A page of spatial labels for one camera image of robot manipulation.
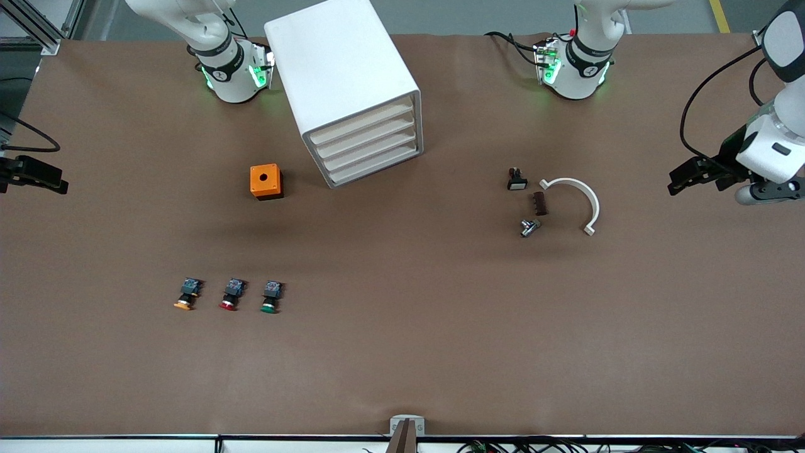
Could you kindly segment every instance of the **orange box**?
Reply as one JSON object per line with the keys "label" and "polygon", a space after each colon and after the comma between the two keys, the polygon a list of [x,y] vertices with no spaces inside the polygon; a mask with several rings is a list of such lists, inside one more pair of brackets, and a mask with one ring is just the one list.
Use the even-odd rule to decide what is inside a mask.
{"label": "orange box", "polygon": [[250,172],[251,193],[260,201],[275,200],[285,196],[283,173],[277,164],[257,165]]}

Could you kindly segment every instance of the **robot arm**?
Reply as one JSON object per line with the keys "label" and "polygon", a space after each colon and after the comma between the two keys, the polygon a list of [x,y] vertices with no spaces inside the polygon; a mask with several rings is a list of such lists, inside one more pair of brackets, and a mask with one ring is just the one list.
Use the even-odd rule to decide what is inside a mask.
{"label": "robot arm", "polygon": [[201,62],[207,85],[223,101],[250,100],[270,84],[274,56],[262,45],[234,39],[218,16],[235,0],[126,0],[144,18],[173,30]]}
{"label": "robot arm", "polygon": [[542,49],[548,65],[539,80],[559,96],[584,99],[604,82],[610,59],[625,31],[621,10],[653,10],[675,0],[573,0],[578,14],[572,39],[553,39]]}
{"label": "robot arm", "polygon": [[736,192],[742,205],[805,197],[805,0],[789,0],[763,36],[762,50],[786,83],[772,102],[721,145],[713,158],[694,157],[671,172],[671,195],[696,184],[719,190],[749,180]]}

